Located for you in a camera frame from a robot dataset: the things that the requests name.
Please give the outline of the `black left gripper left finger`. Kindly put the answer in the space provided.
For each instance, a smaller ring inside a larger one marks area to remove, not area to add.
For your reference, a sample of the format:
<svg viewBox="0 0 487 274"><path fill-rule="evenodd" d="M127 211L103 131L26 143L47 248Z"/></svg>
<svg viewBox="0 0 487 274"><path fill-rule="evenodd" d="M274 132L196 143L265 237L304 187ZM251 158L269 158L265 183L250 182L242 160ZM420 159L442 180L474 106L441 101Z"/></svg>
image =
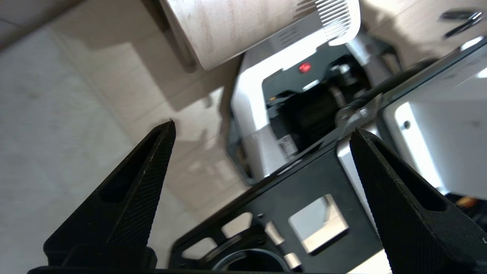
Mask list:
<svg viewBox="0 0 487 274"><path fill-rule="evenodd" d="M175 138L173 120L154 127L45 241L48 263L81 244L145 247Z"/></svg>

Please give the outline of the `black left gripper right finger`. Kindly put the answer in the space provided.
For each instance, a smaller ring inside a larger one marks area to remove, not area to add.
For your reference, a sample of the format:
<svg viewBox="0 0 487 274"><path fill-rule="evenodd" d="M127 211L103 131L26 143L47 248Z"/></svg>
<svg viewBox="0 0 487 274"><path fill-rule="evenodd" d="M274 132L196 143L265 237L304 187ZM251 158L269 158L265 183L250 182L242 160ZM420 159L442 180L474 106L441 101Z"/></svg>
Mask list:
<svg viewBox="0 0 487 274"><path fill-rule="evenodd" d="M485 274L486 232L379 137L357 128L351 153L394 274Z"/></svg>

